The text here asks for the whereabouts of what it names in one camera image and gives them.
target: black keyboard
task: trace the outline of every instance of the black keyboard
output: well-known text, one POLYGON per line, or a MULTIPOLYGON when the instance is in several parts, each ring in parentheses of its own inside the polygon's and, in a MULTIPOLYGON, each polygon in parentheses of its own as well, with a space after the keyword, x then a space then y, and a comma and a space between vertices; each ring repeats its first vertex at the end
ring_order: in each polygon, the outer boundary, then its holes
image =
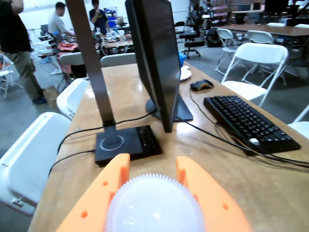
POLYGON ((204 99, 205 107, 226 130, 252 150, 265 154, 298 150, 301 146, 239 97, 204 99))

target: shoe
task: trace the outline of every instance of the shoe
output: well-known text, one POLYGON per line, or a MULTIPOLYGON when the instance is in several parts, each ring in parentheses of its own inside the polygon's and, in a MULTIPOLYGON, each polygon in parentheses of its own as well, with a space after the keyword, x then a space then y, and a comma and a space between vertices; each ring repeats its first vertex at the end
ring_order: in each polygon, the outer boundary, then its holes
POLYGON ((45 99, 44 96, 41 96, 41 97, 38 97, 36 99, 33 99, 32 100, 32 103, 34 105, 43 105, 43 104, 46 104, 47 103, 47 100, 45 99))

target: wooden table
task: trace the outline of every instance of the wooden table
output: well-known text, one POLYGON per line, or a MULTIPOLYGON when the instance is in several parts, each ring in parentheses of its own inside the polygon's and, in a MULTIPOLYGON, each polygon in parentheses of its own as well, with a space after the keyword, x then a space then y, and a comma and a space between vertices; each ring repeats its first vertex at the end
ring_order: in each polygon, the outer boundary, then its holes
POLYGON ((256 25, 256 24, 242 24, 242 25, 231 25, 231 26, 223 26, 216 27, 222 29, 228 29, 231 31, 235 31, 237 33, 247 33, 249 30, 259 30, 266 31, 273 35, 284 35, 284 36, 309 36, 308 28, 296 28, 296 27, 270 27, 268 25, 256 25))
MULTIPOLYGON (((203 106, 204 97, 229 95, 234 92, 191 65, 188 66, 192 78, 181 84, 180 94, 194 116, 192 123, 218 134, 214 125, 190 100, 189 83, 200 79, 208 79, 214 83, 213 89, 193 93, 193 98, 212 120, 213 116, 203 106)), ((139 79, 136 64, 104 68, 103 73, 116 121, 146 114, 145 103, 149 96, 139 79)), ((305 137, 256 105, 249 104, 303 146, 301 150, 277 155, 309 161, 309 144, 305 137)), ((308 172, 294 172, 260 163, 256 158, 248 158, 238 148, 203 134, 184 123, 175 123, 173 133, 169 134, 164 133, 161 122, 151 116, 117 127, 124 129, 141 125, 151 125, 164 153, 132 161, 130 178, 147 173, 176 178, 176 157, 188 156, 209 172, 235 199, 256 232, 308 231, 308 172)), ((100 126, 102 121, 93 91, 89 87, 85 91, 69 132, 100 126)), ((99 130, 77 134, 67 139, 58 159, 93 149, 97 132, 99 130)), ((94 162, 94 154, 78 155, 59 163, 47 181, 29 232, 54 232, 101 170, 102 168, 94 162)))

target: pants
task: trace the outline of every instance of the pants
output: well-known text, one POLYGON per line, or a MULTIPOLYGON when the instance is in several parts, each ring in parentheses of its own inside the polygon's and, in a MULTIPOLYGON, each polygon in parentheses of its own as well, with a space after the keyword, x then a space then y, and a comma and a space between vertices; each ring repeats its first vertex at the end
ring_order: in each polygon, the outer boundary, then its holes
POLYGON ((5 54, 13 63, 20 75, 21 84, 31 100, 43 96, 43 90, 35 78, 35 66, 30 56, 30 52, 18 52, 15 54, 5 54))

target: power cord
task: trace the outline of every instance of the power cord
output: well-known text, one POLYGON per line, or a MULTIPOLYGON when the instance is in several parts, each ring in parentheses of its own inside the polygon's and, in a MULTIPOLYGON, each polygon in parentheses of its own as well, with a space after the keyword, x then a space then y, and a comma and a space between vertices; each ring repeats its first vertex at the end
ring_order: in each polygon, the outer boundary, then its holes
POLYGON ((82 151, 82 152, 78 152, 78 153, 75 153, 75 154, 73 154, 73 155, 69 155, 69 156, 67 156, 67 157, 65 157, 65 158, 62 158, 62 159, 58 160, 58 161, 57 161, 56 163, 54 163, 54 165, 50 168, 49 173, 48 173, 48 177, 49 177, 50 173, 52 172, 52 169, 53 169, 58 163, 60 163, 61 161, 66 160, 66 159, 68 159, 68 158, 71 158, 71 157, 73 157, 73 156, 79 155, 79 154, 83 154, 83 153, 93 153, 93 152, 95 152, 95 151, 96 151, 95 149, 92 149, 92 150, 89 150, 89 151, 82 151))
MULTIPOLYGON (((156 110, 154 110, 154 111, 150 112, 149 114, 146 114, 146 115, 144 115, 144 116, 142 116, 142 117, 138 117, 138 118, 134 118, 134 119, 128 119, 128 120, 116 122, 116 124, 118 125, 118 124, 125 123, 125 122, 131 122, 131 121, 140 120, 140 119, 143 119, 143 118, 145 118, 145 117, 147 117, 147 116, 153 114, 154 112, 156 112, 156 110)), ((75 131, 75 132, 73 132, 73 133, 68 134, 68 135, 67 135, 66 137, 64 137, 63 140, 60 142, 60 144, 59 144, 59 146, 58 146, 57 154, 59 153, 60 148, 61 148, 63 142, 64 142, 68 137, 70 137, 71 135, 78 134, 78 133, 81 133, 81 132, 86 132, 86 131, 100 130, 100 129, 102 129, 102 128, 103 128, 103 127, 90 128, 90 129, 75 131)))
MULTIPOLYGON (((213 122, 213 121, 205 114, 205 112, 202 111, 202 109, 200 108, 199 104, 193 99, 191 91, 189 91, 189 92, 190 92, 190 98, 191 98, 191 100, 193 101, 193 103, 194 103, 195 105, 197 105, 197 107, 198 107, 198 109, 200 110, 200 112, 201 112, 211 123, 213 123, 216 127, 221 127, 221 128, 223 128, 224 130, 229 131, 230 133, 233 133, 233 134, 235 134, 236 136, 238 136, 237 133, 235 133, 234 131, 229 130, 229 129, 225 128, 224 126, 222 126, 222 125, 220 125, 220 124, 218 124, 218 123, 213 122)), ((207 134, 213 136, 213 134, 211 134, 211 133, 209 133, 209 132, 207 132, 207 131, 204 131, 203 129, 200 129, 200 128, 194 126, 194 125, 191 125, 191 126, 193 126, 194 128, 196 128, 196 129, 198 129, 198 130, 200 130, 200 131, 202 131, 202 132, 205 132, 205 133, 207 133, 207 134)), ((237 140, 238 142, 240 142, 241 144, 243 144, 243 142, 240 141, 238 138, 236 138, 236 137, 234 137, 234 136, 231 136, 231 137, 233 137, 235 140, 237 140)), ((247 146, 245 146, 245 145, 244 145, 244 146, 238 146, 238 148, 243 149, 243 150, 246 150, 246 151, 254 152, 255 154, 257 154, 257 155, 259 155, 259 156, 262 156, 262 157, 264 157, 264 158, 266 158, 266 159, 279 161, 279 162, 282 162, 282 163, 285 163, 285 164, 292 164, 292 165, 296 165, 296 166, 300 166, 300 167, 304 167, 304 168, 309 168, 309 166, 308 166, 308 165, 309 165, 309 162, 279 157, 279 156, 273 155, 273 154, 271 154, 271 153, 269 153, 269 152, 267 152, 267 151, 265 151, 264 149, 261 149, 261 148, 259 148, 259 149, 262 150, 265 154, 258 153, 258 152, 252 150, 251 148, 249 148, 249 147, 247 147, 247 146)))

